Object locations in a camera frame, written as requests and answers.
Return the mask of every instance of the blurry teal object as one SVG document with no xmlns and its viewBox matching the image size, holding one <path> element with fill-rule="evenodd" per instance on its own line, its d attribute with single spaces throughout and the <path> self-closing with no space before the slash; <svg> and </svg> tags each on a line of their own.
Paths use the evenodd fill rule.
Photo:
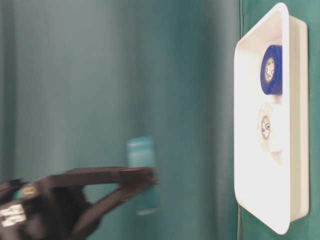
<svg viewBox="0 0 320 240">
<path fill-rule="evenodd" d="M 156 167 L 154 143 L 149 136 L 129 140 L 127 145 L 129 167 Z M 136 197 L 136 214 L 154 213 L 157 207 L 157 186 L 152 186 Z"/>
</svg>

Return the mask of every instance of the green curtain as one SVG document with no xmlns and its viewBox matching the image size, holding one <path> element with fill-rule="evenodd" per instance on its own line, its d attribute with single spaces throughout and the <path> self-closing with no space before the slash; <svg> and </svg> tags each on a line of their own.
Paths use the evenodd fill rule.
<svg viewBox="0 0 320 240">
<path fill-rule="evenodd" d="M 239 0 L 1 0 L 0 175 L 127 164 L 152 136 L 159 208 L 133 201 L 90 239 L 234 240 Z M 115 186 L 87 189 L 92 201 Z"/>
</svg>

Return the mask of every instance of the teal fabric backdrop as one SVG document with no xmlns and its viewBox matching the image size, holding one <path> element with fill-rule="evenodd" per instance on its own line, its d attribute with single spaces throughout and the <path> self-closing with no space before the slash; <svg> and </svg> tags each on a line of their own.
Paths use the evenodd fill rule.
<svg viewBox="0 0 320 240">
<path fill-rule="evenodd" d="M 160 211 L 134 202 L 96 240 L 234 240 L 238 0 L 0 1 L 1 177 L 127 164 L 152 136 Z M 89 187 L 94 201 L 115 186 Z"/>
</svg>

